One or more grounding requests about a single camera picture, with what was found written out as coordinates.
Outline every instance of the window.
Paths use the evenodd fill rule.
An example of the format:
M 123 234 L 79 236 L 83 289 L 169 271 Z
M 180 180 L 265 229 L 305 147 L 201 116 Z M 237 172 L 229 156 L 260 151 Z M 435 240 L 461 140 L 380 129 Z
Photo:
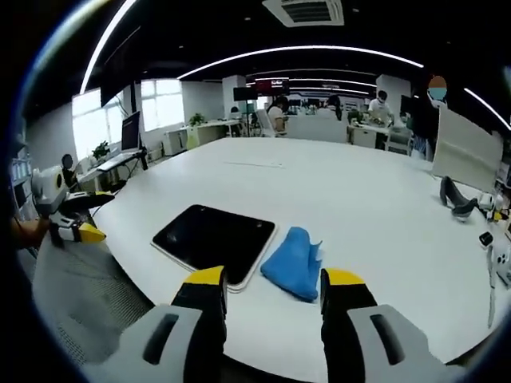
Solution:
M 101 107 L 100 89 L 73 97 L 73 134 L 78 160 L 82 160 L 103 141 L 121 141 L 122 92 Z
M 145 131 L 184 122 L 183 94 L 179 80 L 142 81 Z

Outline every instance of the cartoon head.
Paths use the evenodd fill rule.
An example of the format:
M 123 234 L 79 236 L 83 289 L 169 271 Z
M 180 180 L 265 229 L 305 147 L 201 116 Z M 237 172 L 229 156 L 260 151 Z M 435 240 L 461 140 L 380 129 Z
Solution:
M 446 80 L 444 80 L 444 77 L 433 76 L 430 81 L 428 93 L 432 99 L 436 101 L 442 101 L 447 94 L 447 84 Z

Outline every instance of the air conditioner vent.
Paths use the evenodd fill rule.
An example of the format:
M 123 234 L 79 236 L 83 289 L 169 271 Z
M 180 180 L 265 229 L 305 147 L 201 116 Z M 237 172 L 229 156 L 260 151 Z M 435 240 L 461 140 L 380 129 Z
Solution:
M 341 0 L 266 0 L 263 2 L 285 26 L 343 26 Z
M 330 22 L 330 12 L 325 2 L 304 2 L 282 6 L 293 22 Z

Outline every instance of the blue cloth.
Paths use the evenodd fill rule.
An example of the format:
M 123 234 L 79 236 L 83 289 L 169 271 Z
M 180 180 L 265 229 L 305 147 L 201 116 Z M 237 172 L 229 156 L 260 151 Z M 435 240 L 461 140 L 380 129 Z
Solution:
M 321 261 L 316 260 L 319 245 L 311 245 L 309 233 L 292 227 L 275 253 L 263 263 L 261 273 L 278 287 L 311 302 L 318 297 Z

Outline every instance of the face mask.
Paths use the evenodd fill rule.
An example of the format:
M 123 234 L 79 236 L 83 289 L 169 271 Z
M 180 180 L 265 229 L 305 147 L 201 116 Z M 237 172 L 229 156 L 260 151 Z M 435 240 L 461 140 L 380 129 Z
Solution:
M 432 99 L 440 101 L 443 100 L 447 94 L 446 88 L 429 88 L 428 92 L 430 92 L 430 96 Z

